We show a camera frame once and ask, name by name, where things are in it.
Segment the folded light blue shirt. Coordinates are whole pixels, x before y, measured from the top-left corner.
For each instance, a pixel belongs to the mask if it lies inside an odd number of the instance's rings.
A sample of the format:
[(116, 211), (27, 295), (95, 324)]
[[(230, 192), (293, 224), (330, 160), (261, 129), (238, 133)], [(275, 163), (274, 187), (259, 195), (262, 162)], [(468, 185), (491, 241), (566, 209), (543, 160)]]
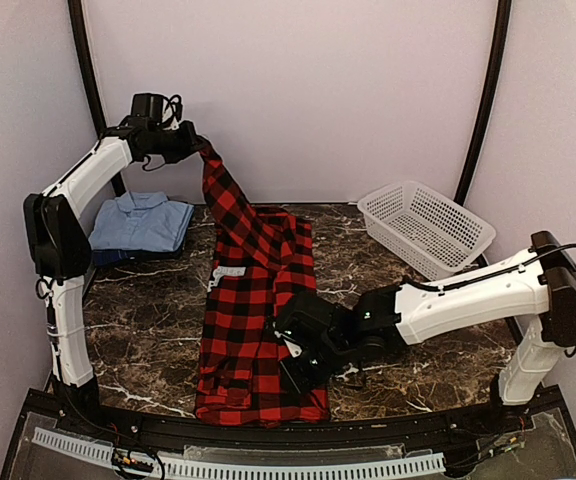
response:
[(103, 202), (89, 242), (93, 250), (168, 253), (185, 238), (194, 206), (163, 192), (127, 192)]

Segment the black frame post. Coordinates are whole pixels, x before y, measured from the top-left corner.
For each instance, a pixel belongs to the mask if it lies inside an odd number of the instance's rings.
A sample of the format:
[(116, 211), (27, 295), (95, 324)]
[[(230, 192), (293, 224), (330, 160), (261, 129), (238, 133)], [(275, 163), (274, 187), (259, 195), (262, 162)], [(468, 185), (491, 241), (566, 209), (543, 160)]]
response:
[(480, 102), (461, 175), (453, 198), (453, 201), (460, 206), (465, 205), (473, 184), (489, 120), (492, 114), (504, 58), (511, 10), (511, 0), (499, 0), (497, 2), (491, 47)]
[(75, 46), (80, 76), (84, 87), (88, 109), (96, 136), (97, 138), (100, 138), (107, 128), (107, 121), (96, 80), (95, 69), (89, 45), (84, 15), (84, 5), (81, 0), (68, 0), (67, 7), (72, 38)]

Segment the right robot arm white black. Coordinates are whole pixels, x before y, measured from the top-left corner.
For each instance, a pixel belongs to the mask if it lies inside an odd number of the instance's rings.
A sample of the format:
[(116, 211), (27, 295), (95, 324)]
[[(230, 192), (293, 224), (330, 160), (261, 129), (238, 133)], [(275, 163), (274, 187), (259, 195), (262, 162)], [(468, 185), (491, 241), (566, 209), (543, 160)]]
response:
[(434, 337), (506, 317), (530, 319), (509, 364), (478, 413), (489, 434), (502, 432), (529, 403), (544, 377), (576, 348), (573, 244), (548, 231), (529, 248), (480, 270), (428, 283), (404, 280), (360, 296), (352, 308), (312, 292), (292, 297), (270, 325), (288, 355), (284, 388), (306, 395), (349, 364), (400, 352)]

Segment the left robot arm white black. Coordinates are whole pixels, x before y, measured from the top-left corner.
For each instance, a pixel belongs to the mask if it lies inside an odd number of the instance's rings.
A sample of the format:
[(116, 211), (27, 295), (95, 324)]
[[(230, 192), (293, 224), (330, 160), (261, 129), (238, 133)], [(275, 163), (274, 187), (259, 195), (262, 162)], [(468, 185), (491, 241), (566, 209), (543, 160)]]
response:
[(104, 130), (70, 170), (23, 202), (38, 276), (35, 291), (46, 306), (55, 389), (74, 401), (69, 417), (88, 436), (102, 435), (109, 427), (109, 415), (95, 403), (98, 384), (86, 347), (83, 294), (92, 247), (80, 217), (99, 191), (131, 164), (155, 156), (176, 164), (204, 147), (182, 112), (178, 95), (135, 94), (130, 113), (119, 125)]

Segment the white plastic mesh basket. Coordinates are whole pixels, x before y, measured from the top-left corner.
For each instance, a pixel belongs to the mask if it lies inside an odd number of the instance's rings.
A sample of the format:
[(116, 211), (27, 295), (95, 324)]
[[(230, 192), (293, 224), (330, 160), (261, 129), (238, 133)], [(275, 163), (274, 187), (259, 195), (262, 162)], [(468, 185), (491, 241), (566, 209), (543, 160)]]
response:
[(357, 208), (370, 237), (431, 281), (464, 270), (496, 236), (488, 222), (416, 181), (386, 185)]

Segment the right black frame post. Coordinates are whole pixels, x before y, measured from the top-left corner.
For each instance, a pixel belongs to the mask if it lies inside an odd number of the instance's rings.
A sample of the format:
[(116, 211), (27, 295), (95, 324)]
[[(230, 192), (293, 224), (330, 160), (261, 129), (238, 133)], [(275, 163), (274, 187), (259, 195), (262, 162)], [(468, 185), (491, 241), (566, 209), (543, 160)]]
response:
[(465, 205), (473, 184), (489, 120), (492, 114), (504, 58), (511, 10), (511, 0), (499, 0), (497, 2), (491, 47), (480, 102), (461, 175), (453, 198), (453, 201), (460, 206)]

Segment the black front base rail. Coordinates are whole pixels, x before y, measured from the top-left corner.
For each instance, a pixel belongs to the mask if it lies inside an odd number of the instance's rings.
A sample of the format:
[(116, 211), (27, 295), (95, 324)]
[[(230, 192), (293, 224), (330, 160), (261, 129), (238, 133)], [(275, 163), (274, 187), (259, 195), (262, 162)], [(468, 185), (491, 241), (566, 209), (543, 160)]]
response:
[(431, 449), (449, 462), (474, 462), (483, 446), (511, 433), (523, 433), (529, 459), (541, 467), (555, 463), (576, 468), (576, 429), (560, 389), (541, 387), (526, 413), (502, 415), (488, 404), (380, 419), (292, 422), (279, 427), (219, 427), (197, 419), (104, 406), (109, 426), (98, 430), (82, 420), (55, 395), (31, 389), (17, 418), (8, 447), (14, 453), (22, 433), (34, 420), (70, 433), (102, 440), (120, 437), (123, 446), (181, 453), (190, 446), (297, 451), (400, 445), (406, 452)]

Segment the red black plaid shirt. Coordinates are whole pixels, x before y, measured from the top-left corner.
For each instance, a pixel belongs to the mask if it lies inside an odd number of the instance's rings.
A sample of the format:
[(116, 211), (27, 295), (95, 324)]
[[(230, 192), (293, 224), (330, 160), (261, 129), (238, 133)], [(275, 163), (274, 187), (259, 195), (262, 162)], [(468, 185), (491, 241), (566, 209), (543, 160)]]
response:
[(252, 205), (212, 145), (200, 156), (216, 244), (195, 416), (215, 426), (326, 421), (325, 387), (297, 394), (282, 385), (289, 352), (270, 329), (294, 295), (316, 289), (311, 225), (279, 207)]

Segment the left black frame post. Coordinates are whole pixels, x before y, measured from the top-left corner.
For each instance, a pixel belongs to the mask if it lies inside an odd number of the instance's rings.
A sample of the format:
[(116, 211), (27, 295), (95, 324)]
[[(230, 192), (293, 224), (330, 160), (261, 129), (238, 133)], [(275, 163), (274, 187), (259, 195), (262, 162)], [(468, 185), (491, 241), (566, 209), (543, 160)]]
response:
[(84, 87), (88, 109), (96, 136), (97, 138), (100, 138), (107, 128), (107, 121), (96, 80), (95, 69), (89, 45), (84, 15), (84, 5), (81, 0), (68, 0), (67, 7), (72, 38), (75, 46), (80, 76)]

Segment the folded dark navy shirt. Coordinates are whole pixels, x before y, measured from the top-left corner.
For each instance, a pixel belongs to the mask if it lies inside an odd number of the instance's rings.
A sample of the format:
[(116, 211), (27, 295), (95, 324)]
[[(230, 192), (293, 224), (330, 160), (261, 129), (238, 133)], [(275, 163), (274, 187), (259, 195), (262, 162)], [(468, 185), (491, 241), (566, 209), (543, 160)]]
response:
[(92, 261), (96, 267), (116, 266), (131, 262), (148, 262), (179, 258), (183, 249), (171, 252), (145, 250), (93, 250)]

